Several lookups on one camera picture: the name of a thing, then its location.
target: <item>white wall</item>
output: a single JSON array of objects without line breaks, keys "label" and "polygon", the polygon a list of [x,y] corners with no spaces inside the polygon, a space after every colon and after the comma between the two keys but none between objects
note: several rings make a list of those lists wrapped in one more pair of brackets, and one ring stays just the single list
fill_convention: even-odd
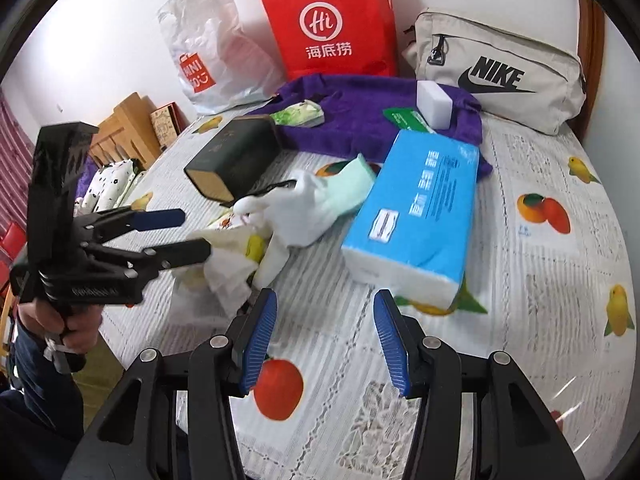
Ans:
[{"label": "white wall", "polygon": [[[133,91],[158,106],[176,101],[193,119],[156,20],[165,1],[59,0],[18,54],[2,88],[22,94],[14,102],[28,103],[37,124],[98,123]],[[278,57],[260,0],[235,1],[247,33]],[[577,0],[394,0],[399,37],[427,6],[472,10],[575,51]],[[24,121],[30,128],[30,120]]]},{"label": "white wall", "polygon": [[2,80],[2,93],[4,93],[7,104],[14,114],[15,119],[31,139],[31,142],[35,144],[42,124],[33,116],[31,108],[25,100],[25,94],[20,81],[15,76],[15,68],[12,66],[9,70],[11,74]]},{"label": "white wall", "polygon": [[[631,262],[640,319],[640,61],[609,18],[600,87],[583,142],[616,212]],[[640,343],[632,394],[640,392]],[[618,455],[640,430],[640,403],[631,399],[620,436]]]}]

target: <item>nike logo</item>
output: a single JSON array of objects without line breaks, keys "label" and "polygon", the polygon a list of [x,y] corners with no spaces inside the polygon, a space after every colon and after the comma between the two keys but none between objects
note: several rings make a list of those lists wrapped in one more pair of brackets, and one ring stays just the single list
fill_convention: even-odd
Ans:
[{"label": "nike logo", "polygon": [[[486,81],[490,81],[499,86],[482,85],[474,83],[469,79],[469,75],[476,76]],[[489,94],[489,93],[535,93],[532,90],[521,90],[517,88],[516,83],[524,75],[524,70],[509,66],[500,61],[487,59],[480,56],[474,67],[467,68],[460,78],[458,78],[458,86],[465,89],[471,94]]]}]

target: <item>human hand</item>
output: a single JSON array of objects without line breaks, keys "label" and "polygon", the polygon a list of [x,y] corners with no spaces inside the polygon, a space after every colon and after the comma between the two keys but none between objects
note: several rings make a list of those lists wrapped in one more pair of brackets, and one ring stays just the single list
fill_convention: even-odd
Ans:
[{"label": "human hand", "polygon": [[[76,354],[86,354],[98,342],[98,329],[102,324],[101,305],[91,305],[66,319],[71,330],[62,344]],[[18,316],[24,327],[33,335],[44,339],[47,333],[62,334],[65,322],[46,300],[34,300],[18,306]]]}]

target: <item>zipper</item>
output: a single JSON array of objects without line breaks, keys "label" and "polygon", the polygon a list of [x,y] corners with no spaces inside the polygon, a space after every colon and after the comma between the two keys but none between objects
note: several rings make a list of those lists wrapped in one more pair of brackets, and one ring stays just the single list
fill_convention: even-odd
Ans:
[{"label": "zipper", "polygon": [[434,34],[434,36],[439,36],[440,39],[438,40],[438,44],[431,49],[427,63],[435,66],[443,66],[447,57],[444,53],[444,39],[447,36],[446,34]]},{"label": "zipper", "polygon": [[582,63],[580,63],[580,86],[582,87],[582,93],[587,95],[587,78],[585,78],[584,72],[582,72]]}]

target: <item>lace tablecloth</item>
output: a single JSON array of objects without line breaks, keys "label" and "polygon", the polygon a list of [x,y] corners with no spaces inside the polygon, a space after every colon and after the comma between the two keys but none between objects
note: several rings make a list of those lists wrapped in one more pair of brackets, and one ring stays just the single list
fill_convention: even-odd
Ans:
[{"label": "lace tablecloth", "polygon": [[[225,115],[225,122],[231,115]],[[633,330],[603,336],[614,284],[624,286],[635,313],[622,232],[602,186],[586,186],[569,175],[569,156],[588,162],[571,131],[547,137],[488,115],[483,124],[482,152],[495,170],[478,185],[466,286],[488,313],[458,310],[431,317],[406,307],[407,313],[427,334],[459,352],[510,353],[549,410],[563,414],[564,436],[586,477],[598,478],[620,435],[635,364]],[[150,209],[183,208],[185,225],[130,234],[118,241],[119,247],[181,240],[219,214],[219,206],[201,197],[182,172],[214,133],[181,134],[132,194],[136,198],[152,190]],[[292,168],[315,171],[333,160],[283,153],[262,181],[283,180]],[[562,203],[572,234],[554,238],[544,230],[548,224],[538,232],[523,225],[516,202],[526,192]],[[232,399],[242,461],[254,478],[402,476],[418,403],[399,399],[390,384],[373,323],[376,289],[354,282],[344,267],[340,244],[350,223],[351,218],[342,218],[313,246],[293,250],[273,283],[278,320],[269,354],[292,361],[305,389],[285,422],[262,416],[252,395]],[[106,309],[102,334],[125,366],[144,348],[169,354],[192,349],[210,336],[207,328],[169,325],[171,288],[167,273],[147,287],[139,307]],[[178,401],[178,421],[186,428],[185,396]],[[458,477],[468,478],[472,414],[467,396],[462,422]]]}]

